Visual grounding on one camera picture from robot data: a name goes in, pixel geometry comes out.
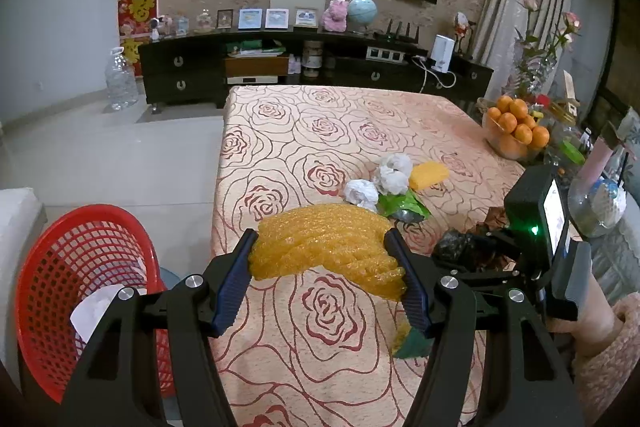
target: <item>flower vase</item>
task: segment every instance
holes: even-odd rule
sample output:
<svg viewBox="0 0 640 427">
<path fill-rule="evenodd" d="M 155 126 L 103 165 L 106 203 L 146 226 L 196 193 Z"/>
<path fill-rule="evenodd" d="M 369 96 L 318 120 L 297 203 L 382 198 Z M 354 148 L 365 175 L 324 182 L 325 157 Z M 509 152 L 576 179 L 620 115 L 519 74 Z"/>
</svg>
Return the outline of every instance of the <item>flower vase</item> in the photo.
<svg viewBox="0 0 640 427">
<path fill-rule="evenodd" d="M 502 94 L 521 98 L 527 103 L 535 102 L 546 80 L 554 73 L 558 59 L 547 54 L 526 39 L 516 39 L 513 49 L 513 67 L 502 88 Z"/>
</svg>

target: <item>globe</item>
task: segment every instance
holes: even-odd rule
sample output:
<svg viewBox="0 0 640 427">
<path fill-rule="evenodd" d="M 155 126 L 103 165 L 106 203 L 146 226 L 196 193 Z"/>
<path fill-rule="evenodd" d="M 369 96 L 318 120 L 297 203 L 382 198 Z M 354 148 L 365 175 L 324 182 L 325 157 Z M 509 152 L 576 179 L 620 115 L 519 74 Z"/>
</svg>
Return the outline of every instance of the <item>globe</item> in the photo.
<svg viewBox="0 0 640 427">
<path fill-rule="evenodd" d="M 372 0 L 350 0 L 347 8 L 347 17 L 349 22 L 367 26 L 373 22 L 378 15 L 376 3 Z"/>
</svg>

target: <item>tv cabinet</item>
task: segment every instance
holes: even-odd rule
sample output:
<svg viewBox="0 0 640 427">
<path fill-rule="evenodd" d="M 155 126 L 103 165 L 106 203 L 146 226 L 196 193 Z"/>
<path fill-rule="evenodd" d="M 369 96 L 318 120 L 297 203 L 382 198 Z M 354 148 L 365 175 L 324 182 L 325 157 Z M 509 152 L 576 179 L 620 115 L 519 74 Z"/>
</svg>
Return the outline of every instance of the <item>tv cabinet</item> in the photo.
<svg viewBox="0 0 640 427">
<path fill-rule="evenodd" d="M 302 55 L 303 41 L 324 42 L 324 63 L 329 54 L 335 57 L 335 69 L 322 69 L 318 78 L 302 74 L 279 77 L 278 83 L 301 83 L 329 86 L 372 87 L 419 92 L 424 71 L 411 62 L 428 51 L 408 42 L 382 42 L 371 36 L 332 33 L 323 30 L 290 28 L 289 30 L 213 30 L 206 34 L 188 34 L 165 38 L 140 46 L 140 62 L 149 104 L 214 102 L 223 107 L 231 86 L 226 84 L 224 59 L 226 44 L 252 39 L 274 39 L 286 47 L 287 54 Z M 405 53 L 403 64 L 366 60 L 368 46 Z M 467 110 L 484 92 L 493 70 L 454 56 L 449 68 L 456 73 L 452 89 L 438 89 L 428 75 L 422 92 L 444 96 Z M 444 83 L 451 75 L 442 77 Z"/>
</svg>

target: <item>pink stuffed toy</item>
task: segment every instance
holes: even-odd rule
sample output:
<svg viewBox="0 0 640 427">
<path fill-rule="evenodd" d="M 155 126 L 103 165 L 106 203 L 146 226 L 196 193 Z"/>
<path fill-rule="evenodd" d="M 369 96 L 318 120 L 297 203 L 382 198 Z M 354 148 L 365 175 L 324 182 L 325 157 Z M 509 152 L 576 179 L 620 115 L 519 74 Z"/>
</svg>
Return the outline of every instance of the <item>pink stuffed toy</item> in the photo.
<svg viewBox="0 0 640 427">
<path fill-rule="evenodd" d="M 347 29 L 347 8 L 349 1 L 332 0 L 322 16 L 324 29 L 330 32 L 343 32 Z"/>
</svg>

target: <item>small display screen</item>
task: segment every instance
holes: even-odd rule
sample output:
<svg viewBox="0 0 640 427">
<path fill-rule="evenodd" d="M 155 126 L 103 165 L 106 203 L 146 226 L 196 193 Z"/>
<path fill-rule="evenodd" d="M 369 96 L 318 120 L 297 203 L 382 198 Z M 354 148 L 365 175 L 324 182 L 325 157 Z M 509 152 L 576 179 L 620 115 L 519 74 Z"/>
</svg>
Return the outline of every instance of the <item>small display screen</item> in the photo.
<svg viewBox="0 0 640 427">
<path fill-rule="evenodd" d="M 564 208 L 562 208 L 560 191 L 555 180 L 551 182 L 551 187 L 546 194 L 544 207 L 546 226 L 551 238 L 551 248 L 553 249 L 553 255 L 555 255 L 562 237 L 562 229 L 564 229 Z"/>
</svg>

